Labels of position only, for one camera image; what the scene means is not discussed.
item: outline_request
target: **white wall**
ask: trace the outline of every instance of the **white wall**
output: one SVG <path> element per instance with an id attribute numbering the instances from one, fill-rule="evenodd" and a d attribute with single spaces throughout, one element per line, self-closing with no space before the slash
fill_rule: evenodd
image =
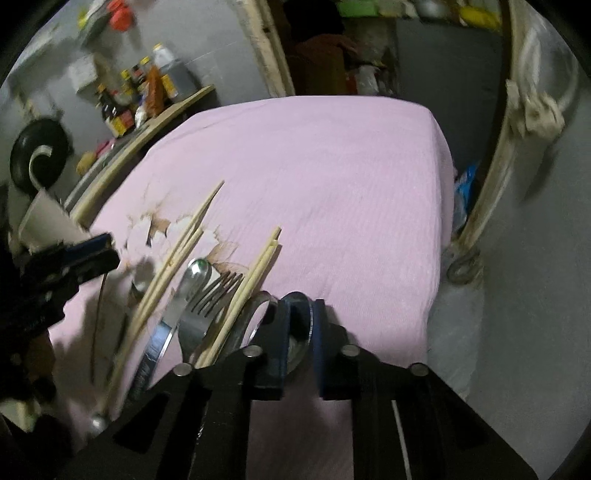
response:
<path id="1" fill-rule="evenodd" d="M 137 26 L 125 33 L 107 27 L 90 45 L 112 65 L 114 78 L 151 53 L 158 42 L 183 59 L 202 85 L 213 83 L 221 105 L 268 98 L 269 93 L 242 30 L 233 0 L 129 0 Z M 76 155 L 69 162 L 65 188 L 77 180 L 74 165 L 80 155 L 94 150 L 110 134 L 95 109 L 92 92 L 75 94 L 67 66 L 86 52 L 76 41 L 76 19 L 90 0 L 70 0 L 44 27 L 58 24 L 56 46 L 0 88 L 0 181 L 9 177 L 12 144 L 26 122 L 11 98 L 8 84 L 16 84 L 42 114 L 51 112 L 51 101 L 64 111 L 62 124 L 72 135 Z M 18 223 L 27 200 L 14 189 L 10 195 L 11 223 Z"/>

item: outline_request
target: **green container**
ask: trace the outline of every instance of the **green container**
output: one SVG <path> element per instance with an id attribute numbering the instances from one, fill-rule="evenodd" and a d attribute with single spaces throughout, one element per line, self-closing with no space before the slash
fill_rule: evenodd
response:
<path id="1" fill-rule="evenodd" d="M 362 0 L 340 2 L 337 5 L 339 14 L 343 18 L 378 17 L 378 7 L 373 2 Z"/>

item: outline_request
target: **black metal bracket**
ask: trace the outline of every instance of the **black metal bracket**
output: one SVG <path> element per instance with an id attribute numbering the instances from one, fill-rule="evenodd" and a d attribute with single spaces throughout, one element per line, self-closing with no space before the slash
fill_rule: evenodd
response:
<path id="1" fill-rule="evenodd" d="M 64 305 L 79 285 L 115 269 L 119 255 L 108 233 L 78 244 L 58 244 L 26 258 L 3 257 L 4 295 L 0 312 L 0 398 L 50 401 L 55 387 L 49 378 L 31 384 L 22 361 L 31 339 L 64 317 Z"/>
<path id="2" fill-rule="evenodd" d="M 208 368 L 177 365 L 66 467 L 62 480 L 245 478 L 251 401 L 279 400 L 301 294 L 267 311 L 251 342 Z M 400 368 L 349 343 L 311 302 L 320 395 L 350 400 L 355 480 L 535 479 L 424 364 Z"/>
<path id="3" fill-rule="evenodd" d="M 328 322 L 323 300 L 313 311 L 320 395 L 352 404 L 355 480 L 537 478 L 427 365 L 382 363 Z"/>

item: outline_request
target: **label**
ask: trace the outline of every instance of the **label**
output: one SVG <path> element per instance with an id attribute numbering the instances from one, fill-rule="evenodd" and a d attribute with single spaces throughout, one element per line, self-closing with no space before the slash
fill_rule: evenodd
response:
<path id="1" fill-rule="evenodd" d="M 119 138 L 134 126 L 134 118 L 131 116 L 131 112 L 126 110 L 114 119 L 105 120 L 105 123 L 109 127 L 109 130 L 111 130 L 111 133 L 113 133 L 113 136 Z"/>
<path id="2" fill-rule="evenodd" d="M 124 94 L 126 94 L 128 97 L 133 98 L 135 95 L 135 92 L 133 90 L 132 87 L 129 86 L 129 83 L 125 82 L 123 84 L 123 92 Z"/>
<path id="3" fill-rule="evenodd" d="M 164 85 L 164 90 L 166 90 L 166 94 L 171 100 L 178 95 L 178 90 L 168 74 L 162 75 L 162 85 Z"/>
<path id="4" fill-rule="evenodd" d="M 114 118 L 113 120 L 107 119 L 105 120 L 105 123 L 115 138 L 119 138 L 125 133 L 125 128 L 118 117 Z"/>

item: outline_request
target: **bottle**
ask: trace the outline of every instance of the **bottle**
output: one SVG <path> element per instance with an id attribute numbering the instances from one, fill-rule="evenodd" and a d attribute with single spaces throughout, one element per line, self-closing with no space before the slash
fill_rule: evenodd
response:
<path id="1" fill-rule="evenodd" d="M 100 112 L 115 138 L 123 137 L 135 128 L 134 116 L 128 107 L 118 104 L 102 83 L 97 88 Z"/>
<path id="2" fill-rule="evenodd" d="M 197 92 L 197 85 L 185 64 L 161 43 L 154 46 L 154 65 L 160 70 L 168 98 L 182 102 Z"/>
<path id="3" fill-rule="evenodd" d="M 150 57 L 144 57 L 139 61 L 139 65 L 144 69 L 146 75 L 148 74 L 148 72 L 150 71 L 150 67 L 152 66 L 150 65 L 150 63 Z"/>
<path id="4" fill-rule="evenodd" d="M 135 84 L 131 80 L 131 74 L 129 73 L 129 70 L 121 71 L 121 78 L 123 79 L 124 93 L 132 99 L 133 103 L 139 105 L 141 96 L 138 92 L 138 89 L 135 87 Z"/>
<path id="5" fill-rule="evenodd" d="M 136 105 L 134 104 L 133 99 L 127 95 L 125 92 L 120 92 L 119 90 L 111 90 L 111 96 L 116 103 L 124 108 L 129 108 L 131 113 L 134 113 L 137 109 Z"/>
<path id="6" fill-rule="evenodd" d="M 135 88 L 141 95 L 145 88 L 146 74 L 139 65 L 136 64 L 131 67 L 131 78 L 133 79 Z"/>

